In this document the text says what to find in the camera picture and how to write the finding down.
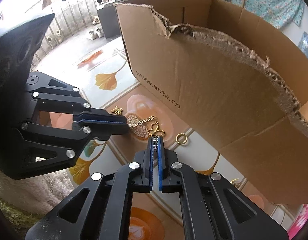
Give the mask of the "small gold charm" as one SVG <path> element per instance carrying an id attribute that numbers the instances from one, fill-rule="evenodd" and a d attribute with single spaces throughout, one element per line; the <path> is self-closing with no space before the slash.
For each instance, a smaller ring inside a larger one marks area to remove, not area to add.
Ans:
<path id="1" fill-rule="evenodd" d="M 111 113 L 115 115 L 122 115 L 123 111 L 123 108 L 115 106 L 114 109 L 111 110 Z"/>

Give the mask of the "brown cardboard box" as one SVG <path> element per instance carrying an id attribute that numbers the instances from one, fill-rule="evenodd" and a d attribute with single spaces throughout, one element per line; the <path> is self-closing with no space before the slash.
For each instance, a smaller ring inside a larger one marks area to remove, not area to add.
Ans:
<path id="1" fill-rule="evenodd" d="M 308 59 L 223 0 L 116 5 L 137 80 L 270 202 L 308 203 Z"/>

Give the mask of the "gold chain pendant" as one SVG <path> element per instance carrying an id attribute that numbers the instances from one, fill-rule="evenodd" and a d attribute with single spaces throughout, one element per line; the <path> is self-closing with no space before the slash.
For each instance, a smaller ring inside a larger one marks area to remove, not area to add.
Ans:
<path id="1" fill-rule="evenodd" d="M 154 115 L 141 119 L 136 114 L 129 113 L 126 118 L 131 134 L 138 140 L 144 141 L 154 135 L 165 137 L 165 131 L 160 128 L 158 119 Z"/>

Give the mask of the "white shoe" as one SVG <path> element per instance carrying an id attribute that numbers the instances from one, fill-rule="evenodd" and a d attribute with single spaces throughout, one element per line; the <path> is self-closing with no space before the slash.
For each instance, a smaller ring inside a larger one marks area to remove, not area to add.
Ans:
<path id="1" fill-rule="evenodd" d="M 98 34 L 94 30 L 88 32 L 87 39 L 95 40 L 96 38 L 98 38 Z"/>
<path id="2" fill-rule="evenodd" d="M 104 32 L 101 28 L 95 29 L 95 33 L 98 35 L 99 38 L 104 37 Z"/>

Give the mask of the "dark grey cabinet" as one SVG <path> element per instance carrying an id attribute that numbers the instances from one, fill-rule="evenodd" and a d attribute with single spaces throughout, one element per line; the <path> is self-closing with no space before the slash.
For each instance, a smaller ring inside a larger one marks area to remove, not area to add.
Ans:
<path id="1" fill-rule="evenodd" d="M 114 3 L 97 5 L 97 14 L 106 38 L 112 38 L 120 35 L 118 16 Z"/>

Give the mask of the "rhinestone bar pendant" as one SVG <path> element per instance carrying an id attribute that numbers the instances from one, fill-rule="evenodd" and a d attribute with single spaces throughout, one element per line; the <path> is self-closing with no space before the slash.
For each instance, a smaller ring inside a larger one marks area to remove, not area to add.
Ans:
<path id="1" fill-rule="evenodd" d="M 152 137 L 152 148 L 153 148 L 153 160 L 156 162 L 158 161 L 159 143 L 160 143 L 160 137 L 154 135 Z"/>

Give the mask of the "pink floral blanket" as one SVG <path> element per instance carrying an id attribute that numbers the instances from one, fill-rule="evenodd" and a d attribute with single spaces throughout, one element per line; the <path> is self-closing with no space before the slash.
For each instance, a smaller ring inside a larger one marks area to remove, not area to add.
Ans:
<path id="1" fill-rule="evenodd" d="M 308 204 L 304 204 L 300 213 L 296 217 L 293 224 L 290 226 L 288 232 L 289 239 L 292 239 L 296 236 L 297 233 L 305 226 L 308 220 Z"/>

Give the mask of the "patterned tablecloth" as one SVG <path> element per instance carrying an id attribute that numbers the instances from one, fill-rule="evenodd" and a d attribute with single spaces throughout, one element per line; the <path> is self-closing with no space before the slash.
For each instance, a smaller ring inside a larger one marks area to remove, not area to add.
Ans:
<path id="1" fill-rule="evenodd" d="M 94 139 L 70 168 L 77 188 L 27 239 L 287 239 L 217 150 L 137 86 L 110 106 L 132 125 Z"/>

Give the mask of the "blue water bottle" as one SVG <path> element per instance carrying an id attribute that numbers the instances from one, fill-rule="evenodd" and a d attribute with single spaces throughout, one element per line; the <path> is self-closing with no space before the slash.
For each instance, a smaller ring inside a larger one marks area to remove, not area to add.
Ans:
<path id="1" fill-rule="evenodd" d="M 308 59 L 308 34 L 304 31 L 300 42 L 298 43 L 298 48 L 306 55 Z"/>

